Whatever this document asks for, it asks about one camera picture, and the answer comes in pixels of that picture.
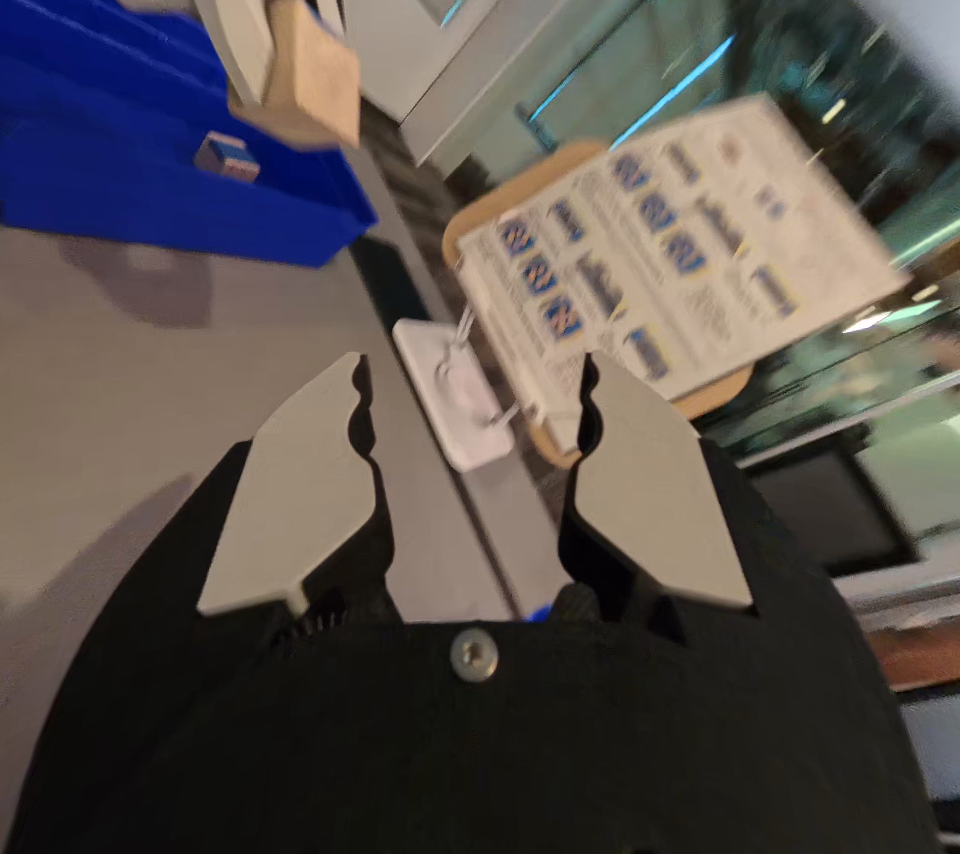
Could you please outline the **wooden cube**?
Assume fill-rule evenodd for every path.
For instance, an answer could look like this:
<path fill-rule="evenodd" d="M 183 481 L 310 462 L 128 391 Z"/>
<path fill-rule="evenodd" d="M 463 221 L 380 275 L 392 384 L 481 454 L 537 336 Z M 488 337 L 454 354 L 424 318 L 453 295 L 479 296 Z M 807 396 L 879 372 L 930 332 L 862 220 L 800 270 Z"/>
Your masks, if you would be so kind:
<path fill-rule="evenodd" d="M 229 84 L 231 116 L 298 152 L 360 145 L 355 52 L 326 30 L 306 0 L 268 0 L 273 56 L 262 100 L 245 104 Z"/>
<path fill-rule="evenodd" d="M 253 184 L 260 164 L 245 140 L 215 130 L 206 133 L 194 155 L 194 166 L 212 175 Z"/>

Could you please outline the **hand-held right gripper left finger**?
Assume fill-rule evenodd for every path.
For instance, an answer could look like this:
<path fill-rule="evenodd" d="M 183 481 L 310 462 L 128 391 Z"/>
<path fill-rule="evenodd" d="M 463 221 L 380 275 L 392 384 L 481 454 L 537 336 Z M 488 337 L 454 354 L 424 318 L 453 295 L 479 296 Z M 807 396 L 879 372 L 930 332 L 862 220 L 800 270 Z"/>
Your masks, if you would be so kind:
<path fill-rule="evenodd" d="M 231 497 L 198 613 L 282 604 L 298 619 L 337 592 L 378 595 L 395 556 L 373 457 L 369 359 L 346 353 L 258 428 Z"/>

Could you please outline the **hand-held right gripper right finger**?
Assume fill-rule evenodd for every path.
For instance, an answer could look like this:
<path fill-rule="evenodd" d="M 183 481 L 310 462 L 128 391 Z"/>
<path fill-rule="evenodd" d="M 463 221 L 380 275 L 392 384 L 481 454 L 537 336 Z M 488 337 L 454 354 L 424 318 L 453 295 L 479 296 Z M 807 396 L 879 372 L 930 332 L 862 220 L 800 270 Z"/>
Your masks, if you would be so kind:
<path fill-rule="evenodd" d="M 588 354 L 580 457 L 558 552 L 605 622 L 650 622 L 669 601 L 747 613 L 754 598 L 701 438 L 673 404 L 617 360 Z"/>

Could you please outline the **printed instruction sheet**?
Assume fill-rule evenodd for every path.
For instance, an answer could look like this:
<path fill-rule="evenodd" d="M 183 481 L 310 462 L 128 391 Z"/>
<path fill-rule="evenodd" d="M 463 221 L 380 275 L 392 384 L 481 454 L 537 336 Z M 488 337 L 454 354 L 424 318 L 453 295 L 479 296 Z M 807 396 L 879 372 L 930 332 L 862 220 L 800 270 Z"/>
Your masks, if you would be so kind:
<path fill-rule="evenodd" d="M 460 252 L 558 465 L 577 450 L 588 353 L 673 402 L 909 279 L 766 95 L 624 140 Z"/>

